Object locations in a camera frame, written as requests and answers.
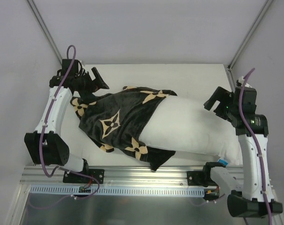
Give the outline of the black beige patterned pillowcase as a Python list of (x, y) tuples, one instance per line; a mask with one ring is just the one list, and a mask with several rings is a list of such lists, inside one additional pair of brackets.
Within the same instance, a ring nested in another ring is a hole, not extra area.
[(168, 96), (176, 96), (176, 93), (124, 87), (114, 94), (72, 97), (70, 104), (80, 120), (79, 128), (100, 149), (107, 153), (119, 149), (129, 157), (149, 163), (151, 171), (155, 172), (176, 152), (151, 147), (140, 141), (139, 136), (158, 105)]

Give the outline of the white pillow insert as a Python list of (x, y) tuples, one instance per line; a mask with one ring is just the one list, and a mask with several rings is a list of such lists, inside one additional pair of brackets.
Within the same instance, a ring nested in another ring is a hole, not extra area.
[(163, 99), (138, 139), (148, 147), (210, 155), (223, 158), (230, 165), (242, 164), (235, 128), (192, 99)]

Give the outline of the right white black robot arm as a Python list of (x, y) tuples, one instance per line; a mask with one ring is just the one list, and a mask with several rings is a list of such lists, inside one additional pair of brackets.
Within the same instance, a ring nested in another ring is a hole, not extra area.
[(227, 195), (230, 215), (236, 218), (262, 218), (283, 213), (269, 182), (267, 163), (268, 122), (256, 111), (257, 92), (254, 88), (236, 87), (229, 92), (217, 87), (204, 103), (206, 110), (214, 109), (216, 116), (228, 121), (235, 128), (242, 151), (243, 184), (229, 174), (222, 163), (208, 162), (203, 166), (200, 185), (216, 184)]

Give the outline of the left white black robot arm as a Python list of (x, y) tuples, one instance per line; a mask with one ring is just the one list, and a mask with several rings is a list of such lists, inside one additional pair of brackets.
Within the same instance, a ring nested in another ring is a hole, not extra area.
[(90, 172), (85, 159), (70, 153), (61, 138), (61, 126), (68, 104), (75, 92), (80, 96), (108, 89), (98, 70), (86, 71), (79, 60), (63, 59), (62, 67), (49, 81), (49, 97), (42, 118), (32, 133), (26, 133), (24, 142), (34, 164), (73, 171), (80, 183), (88, 181)]

